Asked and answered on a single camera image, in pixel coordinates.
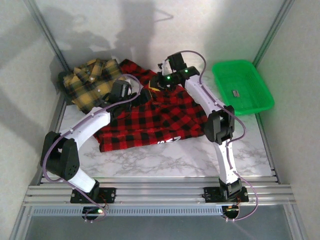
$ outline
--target purple cable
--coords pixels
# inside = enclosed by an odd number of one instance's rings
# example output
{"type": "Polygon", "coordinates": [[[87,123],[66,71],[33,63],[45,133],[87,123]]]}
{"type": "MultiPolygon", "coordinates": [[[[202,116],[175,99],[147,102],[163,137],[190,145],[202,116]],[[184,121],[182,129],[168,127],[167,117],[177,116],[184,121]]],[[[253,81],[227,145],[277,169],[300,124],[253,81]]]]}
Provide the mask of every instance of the purple cable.
{"type": "MultiPolygon", "coordinates": [[[[204,63],[204,66],[203,66],[203,70],[202,72],[200,73],[200,76],[199,76],[199,84],[202,85],[202,76],[203,74],[205,73],[205,70],[206,70],[206,67],[207,67],[207,62],[206,62],[206,59],[204,58],[204,56],[202,56],[200,53],[196,52],[196,51],[193,51],[193,50],[183,50],[183,51],[178,51],[176,52],[175,54],[182,54],[182,53],[193,53],[193,54],[196,54],[198,55],[199,57],[202,58],[203,60],[203,63],[204,63]]],[[[205,94],[216,104],[216,99],[205,89],[205,87],[202,85],[201,86],[201,89],[205,92],[205,94]]],[[[216,106],[218,106],[221,110],[225,111],[227,114],[229,114],[232,118],[236,119],[240,125],[243,127],[243,134],[235,139],[232,139],[230,141],[228,141],[226,143],[226,159],[228,161],[228,164],[229,164],[229,167],[230,169],[233,168],[232,164],[231,164],[231,161],[230,161],[230,153],[229,153],[229,144],[231,144],[232,142],[235,142],[237,140],[240,140],[240,139],[243,139],[247,133],[247,128],[245,126],[245,124],[237,117],[235,116],[232,112],[228,111],[227,109],[225,109],[223,106],[220,106],[219,104],[216,104],[216,106]]],[[[258,208],[258,194],[256,192],[256,190],[254,189],[254,187],[247,181],[245,180],[243,177],[241,177],[238,173],[236,173],[236,171],[233,171],[233,173],[239,177],[240,179],[242,179],[246,184],[249,185],[249,187],[252,189],[252,191],[254,192],[254,195],[255,195],[255,198],[256,198],[256,204],[255,204],[255,207],[254,209],[248,213],[247,215],[243,216],[243,217],[240,217],[240,218],[236,218],[234,219],[234,221],[239,221],[239,220],[243,220],[243,219],[246,219],[247,217],[251,216],[252,214],[254,214],[254,212],[257,210],[258,208]]]]}
{"type": "MultiPolygon", "coordinates": [[[[76,186],[74,186],[73,184],[71,184],[70,182],[68,181],[65,181],[64,179],[62,178],[59,178],[59,179],[56,179],[56,180],[53,180],[51,179],[49,176],[48,176],[48,173],[47,173],[47,169],[46,169],[46,166],[47,166],[47,161],[48,161],[48,158],[51,154],[51,152],[53,151],[53,149],[56,147],[56,145],[58,144],[58,142],[63,139],[66,135],[70,134],[72,131],[78,129],[80,126],[82,126],[83,124],[85,124],[90,118],[94,118],[96,114],[99,114],[99,113],[102,113],[102,112],[105,112],[107,109],[110,109],[114,106],[117,106],[117,105],[120,105],[120,104],[125,104],[125,103],[129,103],[131,101],[133,101],[134,99],[136,99],[139,95],[140,95],[140,92],[142,90],[142,85],[140,84],[139,80],[131,75],[131,74],[122,74],[121,76],[119,76],[117,78],[117,80],[121,77],[129,77],[129,78],[132,78],[133,80],[135,80],[138,84],[139,84],[139,90],[137,92],[137,94],[133,97],[133,98],[130,98],[128,100],[124,100],[124,101],[120,101],[120,102],[116,102],[114,104],[111,104],[109,106],[106,106],[98,111],[96,111],[94,113],[94,115],[88,115],[86,118],[84,118],[82,121],[80,121],[78,124],[76,124],[72,129],[70,129],[69,131],[67,131],[66,133],[62,134],[57,140],[54,141],[54,143],[51,145],[51,147],[48,149],[48,151],[46,152],[45,156],[44,156],[44,159],[43,159],[43,164],[42,164],[42,171],[43,171],[43,175],[45,177],[45,179],[48,180],[48,182],[50,183],[56,183],[56,182],[59,182],[61,180],[63,180],[63,182],[67,183],[68,185],[70,185],[72,188],[76,189],[80,194],[82,194],[88,201],[90,201],[92,204],[96,205],[98,208],[102,209],[103,210],[103,217],[102,218],[98,218],[98,219],[95,219],[95,220],[91,220],[90,222],[93,223],[93,222],[98,222],[98,221],[101,221],[102,219],[104,219],[106,216],[107,216],[107,211],[102,207],[100,206],[98,203],[96,203],[95,201],[93,201],[90,197],[88,197],[82,190],[80,190],[79,188],[77,188],[76,186]]],[[[92,209],[89,209],[87,211],[87,213],[85,214],[84,216],[84,219],[85,221],[87,221],[87,214],[88,212],[92,211],[92,209]]]]}

